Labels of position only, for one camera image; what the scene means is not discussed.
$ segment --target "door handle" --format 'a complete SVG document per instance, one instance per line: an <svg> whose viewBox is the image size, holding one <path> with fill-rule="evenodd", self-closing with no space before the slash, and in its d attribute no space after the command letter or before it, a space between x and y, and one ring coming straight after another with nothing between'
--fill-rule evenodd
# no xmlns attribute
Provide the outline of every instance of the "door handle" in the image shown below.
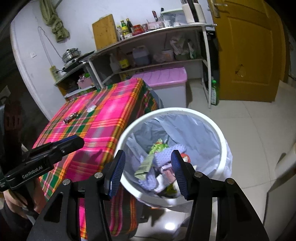
<svg viewBox="0 0 296 241"><path fill-rule="evenodd" d="M221 3L214 3L215 6L224 6L224 7L227 7L228 5L227 4L221 4Z"/></svg>
<svg viewBox="0 0 296 241"><path fill-rule="evenodd" d="M214 14L214 17L219 18L220 17L220 13L219 13L219 9L217 7L219 6L223 6L223 7L227 7L227 4L222 4L222 3L216 3L216 0L210 0L211 3L211 9L213 10L212 13Z"/></svg>

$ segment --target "wooden cutting board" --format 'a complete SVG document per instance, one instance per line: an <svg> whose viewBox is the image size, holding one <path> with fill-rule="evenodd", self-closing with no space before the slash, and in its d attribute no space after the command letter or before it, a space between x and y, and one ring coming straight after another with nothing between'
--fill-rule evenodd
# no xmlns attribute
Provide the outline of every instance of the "wooden cutting board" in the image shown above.
<svg viewBox="0 0 296 241"><path fill-rule="evenodd" d="M116 26L112 14L100 18L92 24L92 27L97 50L117 42Z"/></svg>

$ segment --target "plastic bag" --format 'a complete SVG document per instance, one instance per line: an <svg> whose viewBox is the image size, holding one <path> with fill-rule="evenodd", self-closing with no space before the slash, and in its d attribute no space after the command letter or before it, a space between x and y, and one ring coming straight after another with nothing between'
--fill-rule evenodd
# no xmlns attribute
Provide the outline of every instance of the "plastic bag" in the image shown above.
<svg viewBox="0 0 296 241"><path fill-rule="evenodd" d="M185 55L189 53L188 43L183 34L174 36L170 40L175 55Z"/></svg>
<svg viewBox="0 0 296 241"><path fill-rule="evenodd" d="M195 50L195 46L191 40L188 40L188 48L189 48L189 55L191 59L197 58L197 52Z"/></svg>
<svg viewBox="0 0 296 241"><path fill-rule="evenodd" d="M213 131L201 120L188 115L168 114L153 118L138 126L131 133L123 150L126 153L125 176L141 190L151 196L153 192L144 190L134 177L140 166L140 158L148 155L152 145L162 139L168 146L175 144L185 145L191 164L197 165L197 171L212 177L220 163L220 145ZM224 181L231 176L232 154L227 145L227 159L220 180Z"/></svg>

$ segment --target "pink storage box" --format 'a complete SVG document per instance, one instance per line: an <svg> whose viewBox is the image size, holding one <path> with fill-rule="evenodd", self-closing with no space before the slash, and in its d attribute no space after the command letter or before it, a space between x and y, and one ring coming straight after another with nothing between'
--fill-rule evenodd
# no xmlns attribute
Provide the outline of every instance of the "pink storage box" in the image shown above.
<svg viewBox="0 0 296 241"><path fill-rule="evenodd" d="M156 92L165 108L186 108L187 73L184 67L147 71L133 77L143 79Z"/></svg>
<svg viewBox="0 0 296 241"><path fill-rule="evenodd" d="M85 88L87 88L89 86L94 85L94 83L92 82L90 77L88 77L86 79L83 79L83 80L80 80L77 83L78 83L78 86L79 86L80 89L85 89Z"/></svg>

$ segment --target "electrical outlet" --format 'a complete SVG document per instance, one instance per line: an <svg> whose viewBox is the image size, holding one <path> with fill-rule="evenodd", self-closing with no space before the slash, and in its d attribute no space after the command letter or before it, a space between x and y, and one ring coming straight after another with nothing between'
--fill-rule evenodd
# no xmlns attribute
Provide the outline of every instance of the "electrical outlet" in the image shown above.
<svg viewBox="0 0 296 241"><path fill-rule="evenodd" d="M55 79L55 81L58 81L61 77L60 73L58 72L59 70L56 68L56 66L51 66L49 71L51 72L53 78Z"/></svg>
<svg viewBox="0 0 296 241"><path fill-rule="evenodd" d="M36 57L36 54L34 52L31 52L30 56L31 56L31 58L34 58L34 57Z"/></svg>

